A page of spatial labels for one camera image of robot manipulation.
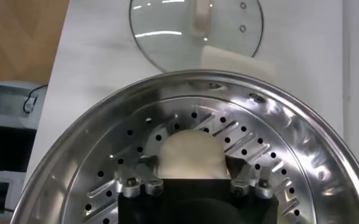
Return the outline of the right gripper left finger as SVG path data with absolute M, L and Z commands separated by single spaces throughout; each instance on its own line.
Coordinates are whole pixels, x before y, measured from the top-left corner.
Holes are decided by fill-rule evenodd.
M 158 177 L 157 156 L 141 157 L 130 166 L 124 163 L 118 167 L 118 179 L 122 184 L 121 193 L 126 198 L 141 195 L 142 189 L 147 195 L 159 197 L 163 193 L 163 180 Z

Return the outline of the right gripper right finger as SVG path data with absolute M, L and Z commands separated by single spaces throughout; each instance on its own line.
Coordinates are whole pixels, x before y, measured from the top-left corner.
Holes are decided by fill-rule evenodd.
M 227 170 L 230 174 L 230 191 L 236 197 L 254 194 L 258 198 L 272 198 L 273 191 L 269 181 L 271 168 L 256 169 L 241 158 L 228 158 Z

